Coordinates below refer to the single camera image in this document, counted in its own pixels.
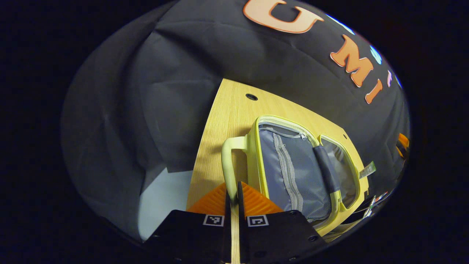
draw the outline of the yellow handle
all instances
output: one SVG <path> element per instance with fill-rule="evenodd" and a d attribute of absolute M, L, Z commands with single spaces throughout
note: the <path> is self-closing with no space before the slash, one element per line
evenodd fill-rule
<path fill-rule="evenodd" d="M 233 161 L 231 160 L 231 150 L 241 149 L 247 150 L 246 137 L 229 138 L 225 140 L 221 147 L 221 167 L 223 169 L 223 177 L 225 177 L 225 183 L 227 186 L 228 195 L 231 199 L 231 204 L 234 205 L 236 202 L 236 177 L 235 170 L 233 168 Z"/>

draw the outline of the mesh pocket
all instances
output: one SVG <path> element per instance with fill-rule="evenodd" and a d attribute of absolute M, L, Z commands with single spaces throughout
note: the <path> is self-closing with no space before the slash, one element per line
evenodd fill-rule
<path fill-rule="evenodd" d="M 328 194 L 318 161 L 308 139 L 282 137 L 295 171 L 295 182 L 303 197 L 303 215 L 310 219 L 326 219 L 331 213 Z"/>

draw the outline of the orange gripper pad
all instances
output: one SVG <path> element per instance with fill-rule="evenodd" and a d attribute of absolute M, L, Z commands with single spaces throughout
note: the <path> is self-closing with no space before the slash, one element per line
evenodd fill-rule
<path fill-rule="evenodd" d="M 241 182 L 241 184 L 245 217 L 283 212 L 280 207 L 259 191 L 244 182 Z"/>
<path fill-rule="evenodd" d="M 200 198 L 200 200 L 194 203 L 187 212 L 224 216 L 226 193 L 227 187 L 225 183 L 222 183 Z"/>

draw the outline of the orange letter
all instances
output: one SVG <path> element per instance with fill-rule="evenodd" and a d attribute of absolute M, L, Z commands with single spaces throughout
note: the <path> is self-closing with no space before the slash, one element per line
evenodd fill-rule
<path fill-rule="evenodd" d="M 352 72 L 350 77 L 357 87 L 362 87 L 363 81 L 365 80 L 368 73 L 373 69 L 373 64 L 368 58 L 360 58 L 358 55 L 358 46 L 346 35 L 342 35 L 345 39 L 345 43 L 337 53 L 331 52 L 331 59 L 335 61 L 339 66 L 345 66 L 345 59 L 348 58 L 346 72 Z"/>
<path fill-rule="evenodd" d="M 301 7 L 295 7 L 300 13 L 294 21 L 279 20 L 271 15 L 272 10 L 278 4 L 286 4 L 286 2 L 283 0 L 249 0 L 244 6 L 243 13 L 257 24 L 290 33 L 305 33 L 311 29 L 316 20 L 324 21 L 318 15 Z"/>
<path fill-rule="evenodd" d="M 373 101 L 373 98 L 379 93 L 379 91 L 383 90 L 383 84 L 381 83 L 381 80 L 378 79 L 378 82 L 376 83 L 375 87 L 373 90 L 365 95 L 365 101 L 368 104 L 371 104 L 371 101 Z"/>

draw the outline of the wood grain surface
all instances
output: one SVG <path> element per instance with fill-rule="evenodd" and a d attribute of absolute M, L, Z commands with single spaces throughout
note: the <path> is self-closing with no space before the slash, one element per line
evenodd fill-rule
<path fill-rule="evenodd" d="M 251 100 L 246 94 L 253 94 L 258 100 Z M 276 115 L 289 119 L 307 128 L 316 138 L 321 134 L 328 135 L 347 149 L 358 171 L 363 169 L 357 150 L 341 127 L 275 94 L 223 79 L 200 141 L 189 187 L 187 208 L 224 182 L 221 168 L 223 142 L 227 138 L 246 135 L 256 118 L 262 115 Z M 233 164 L 237 181 L 247 183 L 246 155 L 241 150 L 233 151 Z M 239 263 L 237 210 L 237 206 L 232 208 L 232 263 Z"/>

